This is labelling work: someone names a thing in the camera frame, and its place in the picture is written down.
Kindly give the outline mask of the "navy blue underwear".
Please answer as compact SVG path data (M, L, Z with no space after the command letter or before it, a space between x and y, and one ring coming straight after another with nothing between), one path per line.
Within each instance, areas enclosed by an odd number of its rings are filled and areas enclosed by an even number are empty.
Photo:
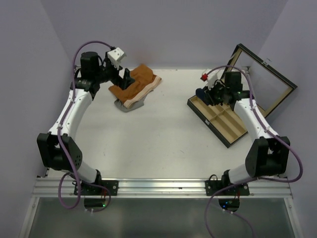
M207 94L205 93L205 90L203 88L196 89L195 94L207 106L211 104L210 100L208 99Z

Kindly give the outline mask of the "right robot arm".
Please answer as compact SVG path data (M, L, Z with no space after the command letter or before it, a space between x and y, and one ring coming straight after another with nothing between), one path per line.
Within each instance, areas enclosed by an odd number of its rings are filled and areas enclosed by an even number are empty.
M220 188L225 194L233 194L239 183L261 177L279 176L286 171L290 141L272 129L262 116L250 90L243 90L240 71L226 72L224 82L217 74L204 73L201 77L206 86L196 95L206 105L228 104L245 125L251 137L251 148L244 163L224 172Z

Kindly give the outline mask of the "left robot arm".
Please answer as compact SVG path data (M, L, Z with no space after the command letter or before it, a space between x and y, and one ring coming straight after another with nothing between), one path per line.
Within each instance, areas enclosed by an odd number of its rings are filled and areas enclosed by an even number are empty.
M126 56L121 48L111 48L102 59L96 52L84 52L80 57L80 68L75 72L75 82L71 84L66 104L47 133L40 133L37 144L46 168L69 172L86 181L85 188L96 195L102 191L98 170L83 161L83 154L75 142L81 119L94 100L100 85L105 82L122 89L132 84L128 69L120 76L120 65Z

